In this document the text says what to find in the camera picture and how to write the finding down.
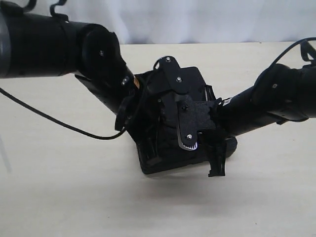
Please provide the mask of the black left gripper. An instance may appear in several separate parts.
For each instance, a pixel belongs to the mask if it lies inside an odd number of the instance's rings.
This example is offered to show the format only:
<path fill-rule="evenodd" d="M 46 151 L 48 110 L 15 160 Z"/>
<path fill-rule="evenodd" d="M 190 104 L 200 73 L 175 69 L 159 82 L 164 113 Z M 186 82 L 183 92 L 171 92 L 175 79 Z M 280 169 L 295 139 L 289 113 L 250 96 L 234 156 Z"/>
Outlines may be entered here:
<path fill-rule="evenodd" d="M 175 128 L 163 120 L 164 105 L 159 102 L 160 97 L 153 96 L 148 89 L 152 73 L 137 75 L 142 81 L 140 98 L 128 129 L 140 160 L 164 160 L 178 148 Z"/>

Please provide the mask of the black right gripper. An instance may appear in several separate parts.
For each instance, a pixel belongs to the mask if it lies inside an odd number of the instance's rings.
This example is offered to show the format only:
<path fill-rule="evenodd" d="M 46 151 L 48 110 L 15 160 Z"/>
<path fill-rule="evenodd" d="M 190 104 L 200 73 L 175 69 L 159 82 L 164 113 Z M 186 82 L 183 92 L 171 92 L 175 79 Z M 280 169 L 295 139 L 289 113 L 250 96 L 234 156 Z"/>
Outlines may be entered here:
<path fill-rule="evenodd" d="M 226 133 L 219 122 L 222 99 L 195 102 L 198 141 L 210 164 L 209 177 L 225 176 Z"/>

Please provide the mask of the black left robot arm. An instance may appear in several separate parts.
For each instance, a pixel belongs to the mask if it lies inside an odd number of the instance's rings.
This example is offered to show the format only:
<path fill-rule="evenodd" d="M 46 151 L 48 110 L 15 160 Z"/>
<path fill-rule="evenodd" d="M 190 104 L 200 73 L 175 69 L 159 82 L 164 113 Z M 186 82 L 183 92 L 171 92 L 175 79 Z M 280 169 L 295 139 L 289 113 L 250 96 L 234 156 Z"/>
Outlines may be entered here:
<path fill-rule="evenodd" d="M 70 21 L 53 3 L 48 16 L 35 14 L 36 1 L 0 3 L 0 76 L 3 79 L 73 74 L 115 115 L 116 139 L 127 132 L 145 158 L 170 160 L 180 154 L 176 133 L 162 125 L 150 86 L 161 80 L 160 63 L 133 74 L 114 32 L 95 23 Z"/>

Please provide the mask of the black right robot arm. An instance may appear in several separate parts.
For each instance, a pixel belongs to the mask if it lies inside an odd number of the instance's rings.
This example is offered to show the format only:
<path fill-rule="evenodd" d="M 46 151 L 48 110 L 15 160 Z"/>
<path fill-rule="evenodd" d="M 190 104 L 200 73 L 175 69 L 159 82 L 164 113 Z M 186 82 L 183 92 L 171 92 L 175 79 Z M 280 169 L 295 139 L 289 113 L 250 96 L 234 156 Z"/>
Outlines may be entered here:
<path fill-rule="evenodd" d="M 225 161 L 237 148 L 236 137 L 276 123 L 316 117 L 316 65 L 300 69 L 275 64 L 254 85 L 236 96 L 198 102 L 198 139 L 210 163 L 209 177 L 225 176 Z"/>

